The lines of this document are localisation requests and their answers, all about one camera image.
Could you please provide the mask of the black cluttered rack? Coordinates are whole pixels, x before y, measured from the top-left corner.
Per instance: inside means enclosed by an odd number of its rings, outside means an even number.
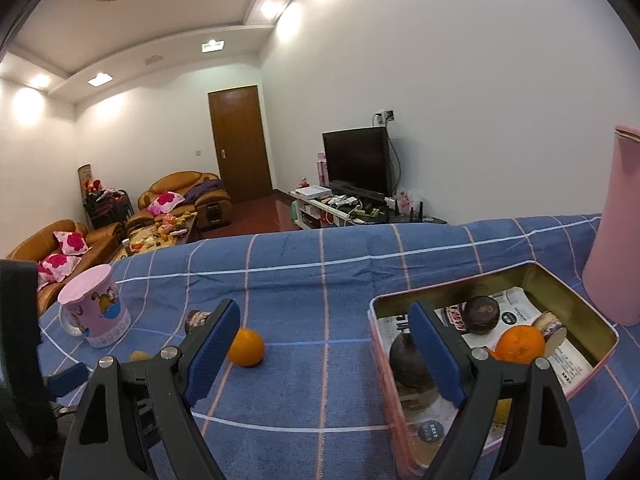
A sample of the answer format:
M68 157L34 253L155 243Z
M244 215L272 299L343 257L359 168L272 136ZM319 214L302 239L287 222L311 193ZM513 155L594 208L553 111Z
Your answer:
M134 214L128 193L117 188L104 188L99 179L84 183L84 208L95 230L113 223L126 223Z

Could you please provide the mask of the brown leather sofa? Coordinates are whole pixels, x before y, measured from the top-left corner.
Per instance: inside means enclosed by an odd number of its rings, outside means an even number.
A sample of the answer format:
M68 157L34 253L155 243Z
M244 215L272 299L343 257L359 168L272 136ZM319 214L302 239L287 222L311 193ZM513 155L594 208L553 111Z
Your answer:
M72 278L108 263L124 234L121 223L88 231L82 223L60 220L24 240L9 253L8 259L37 263L37 304L38 314L42 315Z

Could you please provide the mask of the brown wooden door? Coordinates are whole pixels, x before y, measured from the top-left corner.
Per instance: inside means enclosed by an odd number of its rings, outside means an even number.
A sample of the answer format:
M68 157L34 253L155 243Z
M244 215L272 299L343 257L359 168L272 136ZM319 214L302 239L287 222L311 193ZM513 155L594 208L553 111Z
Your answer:
M222 182L235 204L272 192L257 86L209 92L208 106Z

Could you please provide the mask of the orange in tin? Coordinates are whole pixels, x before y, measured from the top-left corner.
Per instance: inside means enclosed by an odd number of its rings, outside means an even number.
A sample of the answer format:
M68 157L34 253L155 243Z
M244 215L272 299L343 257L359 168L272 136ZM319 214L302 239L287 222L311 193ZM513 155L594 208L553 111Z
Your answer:
M546 352L546 341L534 326L518 325L506 330L499 338L494 350L495 357L504 362L525 364L542 358Z
M500 399L497 402L494 418L492 419L496 425L504 426L509 419L512 400Z

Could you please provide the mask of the pink floral cushion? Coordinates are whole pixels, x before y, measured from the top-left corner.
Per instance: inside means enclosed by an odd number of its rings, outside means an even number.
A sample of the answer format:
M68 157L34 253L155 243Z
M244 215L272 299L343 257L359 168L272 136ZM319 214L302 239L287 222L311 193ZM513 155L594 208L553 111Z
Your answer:
M149 206L146 207L146 210L149 211L153 216L159 216L160 214L170 214L177 206L184 202L184 197L175 192L165 191Z

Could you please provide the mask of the dark brown mangosteen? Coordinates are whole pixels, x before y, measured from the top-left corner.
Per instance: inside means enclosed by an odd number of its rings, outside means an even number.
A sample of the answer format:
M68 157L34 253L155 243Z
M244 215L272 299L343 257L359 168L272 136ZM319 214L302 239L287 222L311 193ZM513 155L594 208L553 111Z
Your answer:
M486 334L498 324L500 307L498 301L489 296L476 296L468 300L462 311L466 329L472 334Z

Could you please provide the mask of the black television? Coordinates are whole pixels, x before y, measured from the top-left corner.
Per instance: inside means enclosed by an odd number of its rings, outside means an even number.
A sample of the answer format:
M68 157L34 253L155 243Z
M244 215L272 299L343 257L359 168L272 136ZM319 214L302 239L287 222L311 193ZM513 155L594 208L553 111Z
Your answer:
M322 141L332 190L348 186L390 196L393 170L385 127L325 132Z

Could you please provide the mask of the wooden coffee table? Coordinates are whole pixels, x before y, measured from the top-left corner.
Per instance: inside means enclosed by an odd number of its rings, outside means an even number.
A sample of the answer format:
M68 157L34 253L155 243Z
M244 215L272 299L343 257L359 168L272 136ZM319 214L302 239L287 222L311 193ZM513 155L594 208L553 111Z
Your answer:
M185 212L180 216L170 214L163 220L133 230L114 252L111 263L162 248L188 244L199 237L198 216L195 212Z

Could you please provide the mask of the pink cartoon mug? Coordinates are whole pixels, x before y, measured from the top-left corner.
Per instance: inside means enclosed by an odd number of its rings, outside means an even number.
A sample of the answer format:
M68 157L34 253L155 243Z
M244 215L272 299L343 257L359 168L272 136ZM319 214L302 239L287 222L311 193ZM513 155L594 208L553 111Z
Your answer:
M94 266L72 278L58 294L62 329L93 348L116 344L131 325L131 314L119 297L112 271L109 264Z

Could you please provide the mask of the purple round fruit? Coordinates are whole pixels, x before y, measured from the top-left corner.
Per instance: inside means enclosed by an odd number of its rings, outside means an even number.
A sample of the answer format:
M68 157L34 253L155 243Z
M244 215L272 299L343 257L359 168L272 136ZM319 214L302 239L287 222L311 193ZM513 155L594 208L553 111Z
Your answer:
M390 368L396 382L406 388L430 390L434 380L409 333L399 334L390 347Z

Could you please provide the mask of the small yellow-green fruit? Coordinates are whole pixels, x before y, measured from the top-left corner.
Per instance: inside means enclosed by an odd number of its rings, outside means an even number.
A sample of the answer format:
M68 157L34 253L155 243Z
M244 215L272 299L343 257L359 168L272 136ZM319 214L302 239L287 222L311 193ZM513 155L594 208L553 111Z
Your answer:
M129 356L130 362L140 362L140 361L146 361L149 359L151 359L151 356L149 355L149 353L146 353L141 350L136 350L132 352Z

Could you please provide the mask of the orange fruit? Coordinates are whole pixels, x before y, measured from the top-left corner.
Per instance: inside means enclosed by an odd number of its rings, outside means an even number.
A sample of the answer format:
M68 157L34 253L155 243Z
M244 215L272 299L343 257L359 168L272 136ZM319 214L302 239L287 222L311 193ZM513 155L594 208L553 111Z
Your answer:
M227 353L227 359L240 367L253 367L262 362L265 343L258 333L249 328L240 328Z

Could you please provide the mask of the white tv stand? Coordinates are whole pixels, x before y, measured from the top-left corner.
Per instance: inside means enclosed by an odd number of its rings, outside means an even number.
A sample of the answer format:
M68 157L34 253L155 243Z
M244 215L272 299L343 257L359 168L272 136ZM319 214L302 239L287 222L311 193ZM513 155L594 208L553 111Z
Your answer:
M311 188L289 192L293 223L302 230L390 223L390 208L346 195L318 196Z

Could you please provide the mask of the pink thermos bottle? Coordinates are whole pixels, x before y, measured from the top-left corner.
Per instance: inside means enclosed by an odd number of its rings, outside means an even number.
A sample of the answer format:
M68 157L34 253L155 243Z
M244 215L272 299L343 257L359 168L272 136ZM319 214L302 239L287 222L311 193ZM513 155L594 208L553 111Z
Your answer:
M600 226L582 280L594 306L614 323L639 323L639 130L617 126Z

